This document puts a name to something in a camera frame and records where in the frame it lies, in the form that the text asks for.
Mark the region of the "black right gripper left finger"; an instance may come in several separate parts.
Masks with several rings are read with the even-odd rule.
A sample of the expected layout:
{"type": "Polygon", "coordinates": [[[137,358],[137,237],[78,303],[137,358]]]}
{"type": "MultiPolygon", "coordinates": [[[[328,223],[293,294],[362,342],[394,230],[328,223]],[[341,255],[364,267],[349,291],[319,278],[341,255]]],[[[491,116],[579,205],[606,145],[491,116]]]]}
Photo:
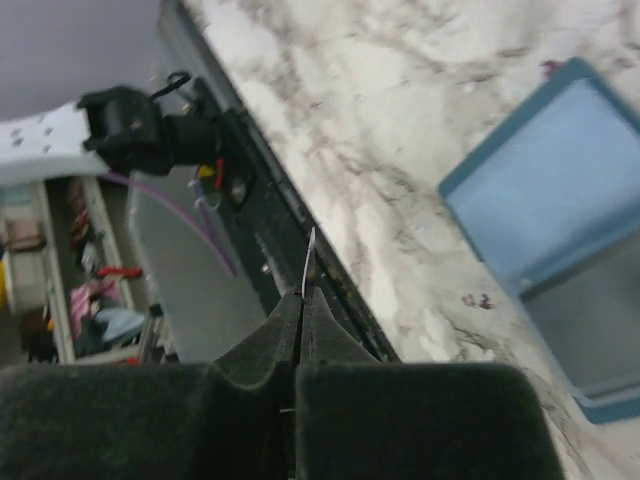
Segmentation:
{"type": "Polygon", "coordinates": [[[18,365],[1,372],[5,479],[285,479],[302,312],[288,292],[212,363],[18,365]]]}

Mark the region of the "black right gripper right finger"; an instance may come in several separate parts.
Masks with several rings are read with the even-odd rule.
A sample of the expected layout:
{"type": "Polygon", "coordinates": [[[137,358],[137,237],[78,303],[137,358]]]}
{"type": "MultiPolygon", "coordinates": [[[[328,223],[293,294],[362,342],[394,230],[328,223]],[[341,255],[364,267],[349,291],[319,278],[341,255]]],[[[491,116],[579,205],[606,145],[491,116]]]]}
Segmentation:
{"type": "Polygon", "coordinates": [[[379,363],[297,294],[295,473],[300,479],[560,479],[526,375],[501,363],[379,363]]]}

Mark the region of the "thin white card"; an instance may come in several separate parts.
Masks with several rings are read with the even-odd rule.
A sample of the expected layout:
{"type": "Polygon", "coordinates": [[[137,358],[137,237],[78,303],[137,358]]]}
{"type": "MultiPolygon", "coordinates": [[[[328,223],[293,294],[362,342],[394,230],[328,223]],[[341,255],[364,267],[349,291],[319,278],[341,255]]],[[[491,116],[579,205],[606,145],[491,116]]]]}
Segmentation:
{"type": "Polygon", "coordinates": [[[312,227],[306,251],[301,282],[301,296],[306,299],[313,289],[316,276],[316,227],[312,227]]]}

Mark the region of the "blue leather card holder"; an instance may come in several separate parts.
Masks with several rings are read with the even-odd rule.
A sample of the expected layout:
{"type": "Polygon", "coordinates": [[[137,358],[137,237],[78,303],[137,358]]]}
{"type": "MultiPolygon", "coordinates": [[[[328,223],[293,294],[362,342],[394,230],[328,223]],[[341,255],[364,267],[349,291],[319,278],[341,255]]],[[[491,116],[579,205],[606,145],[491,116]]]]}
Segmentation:
{"type": "Polygon", "coordinates": [[[558,68],[438,187],[476,257],[514,302],[594,424],[634,418],[639,386],[586,396],[561,371],[520,295],[593,257],[639,245],[639,117],[585,60],[558,68]]]}

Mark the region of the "black VIP card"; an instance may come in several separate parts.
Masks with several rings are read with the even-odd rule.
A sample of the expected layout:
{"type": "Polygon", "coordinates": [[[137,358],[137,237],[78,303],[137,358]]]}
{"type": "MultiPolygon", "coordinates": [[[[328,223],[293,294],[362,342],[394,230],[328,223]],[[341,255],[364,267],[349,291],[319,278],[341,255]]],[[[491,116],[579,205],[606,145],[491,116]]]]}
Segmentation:
{"type": "Polygon", "coordinates": [[[520,295],[570,384],[597,397],[639,386],[639,245],[599,254],[520,295]]]}

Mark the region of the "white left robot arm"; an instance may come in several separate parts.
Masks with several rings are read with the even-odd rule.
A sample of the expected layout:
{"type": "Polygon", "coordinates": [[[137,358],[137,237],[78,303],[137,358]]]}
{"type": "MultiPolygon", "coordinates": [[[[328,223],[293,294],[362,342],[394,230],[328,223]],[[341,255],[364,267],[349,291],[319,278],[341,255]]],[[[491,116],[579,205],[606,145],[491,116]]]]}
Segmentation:
{"type": "Polygon", "coordinates": [[[141,171],[166,176],[176,166],[213,165],[221,150],[217,122],[169,114],[152,95],[118,85],[32,116],[1,123],[1,185],[68,176],[141,171]]]}

